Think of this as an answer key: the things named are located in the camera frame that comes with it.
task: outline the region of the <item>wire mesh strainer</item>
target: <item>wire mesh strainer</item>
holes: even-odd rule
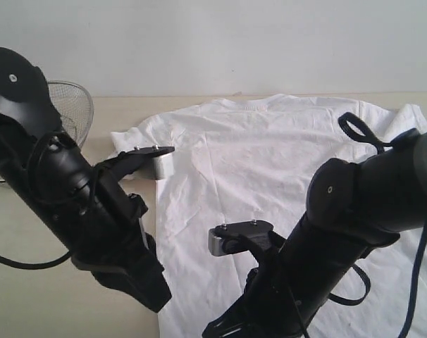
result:
[[[89,92],[82,86],[66,81],[49,81],[49,96],[61,115],[66,132],[82,146],[93,122],[94,107]],[[0,176],[0,185],[5,185]]]

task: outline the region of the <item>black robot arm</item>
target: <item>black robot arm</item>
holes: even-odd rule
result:
[[[351,113],[343,115],[339,123],[353,139],[375,145],[378,155],[359,164],[337,158],[323,164],[309,185],[307,211],[286,240],[260,220],[210,230],[213,255],[249,250],[259,267],[250,271],[244,294],[209,323],[204,338],[307,336],[306,327],[328,299],[346,305],[364,299],[349,301],[331,294],[351,267],[369,292],[370,281],[354,264],[356,260],[393,244],[404,230],[426,226],[424,249],[427,133],[409,130],[384,144]],[[349,123],[364,135],[357,134]],[[392,149],[384,152],[384,147]],[[413,305],[415,297],[401,337],[411,324]]]
[[[164,178],[171,174],[172,151],[136,149],[91,166],[63,129],[41,70],[0,48],[0,176],[69,250],[45,264],[3,257],[0,263],[40,269],[71,257],[105,287],[159,311],[171,293],[154,239],[141,223],[147,207],[118,181],[139,169],[152,179]]]

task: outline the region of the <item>white wall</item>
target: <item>white wall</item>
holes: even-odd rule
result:
[[[97,96],[427,91],[426,0],[0,0],[0,46]]]

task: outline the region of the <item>strap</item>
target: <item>strap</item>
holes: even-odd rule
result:
[[[392,146],[391,143],[385,143],[379,140],[376,135],[371,131],[371,129],[366,125],[366,123],[358,118],[353,113],[345,113],[338,118],[339,126],[343,132],[353,141],[359,143],[368,143],[373,145],[376,148],[378,154],[384,152],[384,147]],[[362,134],[355,132],[351,125],[355,126]]]
[[[341,305],[345,305],[345,306],[356,306],[356,305],[359,305],[360,303],[362,303],[364,301],[364,299],[367,297],[367,295],[369,294],[370,288],[371,288],[370,278],[356,264],[353,264],[352,268],[360,276],[360,278],[362,279],[362,282],[364,282],[364,285],[366,287],[365,294],[361,298],[359,298],[359,299],[346,299],[346,298],[342,298],[340,296],[336,296],[335,294],[329,294],[328,298],[331,301],[334,301],[335,303],[338,303],[338,304],[341,304]]]

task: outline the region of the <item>beige table surface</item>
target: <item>beige table surface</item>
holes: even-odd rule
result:
[[[335,94],[385,108],[405,103],[422,107],[427,93]],[[262,96],[233,96],[243,100]],[[95,163],[112,151],[109,132],[138,125],[145,118],[200,104],[212,97],[95,98],[95,117],[83,154]],[[127,192],[144,197],[150,211],[147,231],[155,231],[155,182],[126,182]],[[54,259],[65,252],[61,243],[10,190],[0,187],[0,254],[26,262]],[[8,338],[157,338],[157,317],[134,299],[101,287],[89,273],[69,262],[43,271],[22,271],[0,265],[0,337]]]

